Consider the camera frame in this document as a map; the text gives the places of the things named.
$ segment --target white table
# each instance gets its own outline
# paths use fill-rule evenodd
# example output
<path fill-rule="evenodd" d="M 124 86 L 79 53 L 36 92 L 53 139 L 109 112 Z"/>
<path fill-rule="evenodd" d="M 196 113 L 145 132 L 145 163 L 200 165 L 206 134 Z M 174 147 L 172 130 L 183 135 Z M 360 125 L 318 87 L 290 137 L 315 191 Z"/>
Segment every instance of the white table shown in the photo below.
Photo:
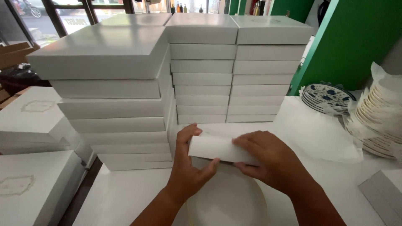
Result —
<path fill-rule="evenodd" d="M 294 99 L 295 97 L 286 97 L 283 105 L 290 104 Z M 204 131 L 214 134 L 221 133 L 223 136 L 236 136 L 256 130 L 273 131 L 273 126 L 274 123 L 199 125 Z M 313 159 L 307 156 L 297 144 L 287 140 L 286 136 L 279 137 L 295 151 L 307 170 L 324 188 L 347 225 L 384 225 L 357 186 L 380 169 L 401 168 L 401 165 L 368 153 L 364 153 L 364 160 L 358 164 Z M 111 172 L 103 165 L 74 225 L 129 225 L 166 185 L 170 170 Z M 260 181 L 257 182 L 267 202 L 270 225 L 297 225 L 297 218 L 290 199 Z M 187 225 L 187 216 L 183 209 L 177 215 L 173 225 Z"/>

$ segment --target blue floral plate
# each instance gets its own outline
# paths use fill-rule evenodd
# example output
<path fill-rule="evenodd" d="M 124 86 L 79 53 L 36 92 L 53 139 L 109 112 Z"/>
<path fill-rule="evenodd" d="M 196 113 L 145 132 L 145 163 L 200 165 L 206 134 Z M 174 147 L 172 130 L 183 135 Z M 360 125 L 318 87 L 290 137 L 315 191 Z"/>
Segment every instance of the blue floral plate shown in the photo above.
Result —
<path fill-rule="evenodd" d="M 334 106 L 347 107 L 350 100 L 356 101 L 350 92 L 322 82 L 307 85 L 304 92 L 318 102 Z"/>

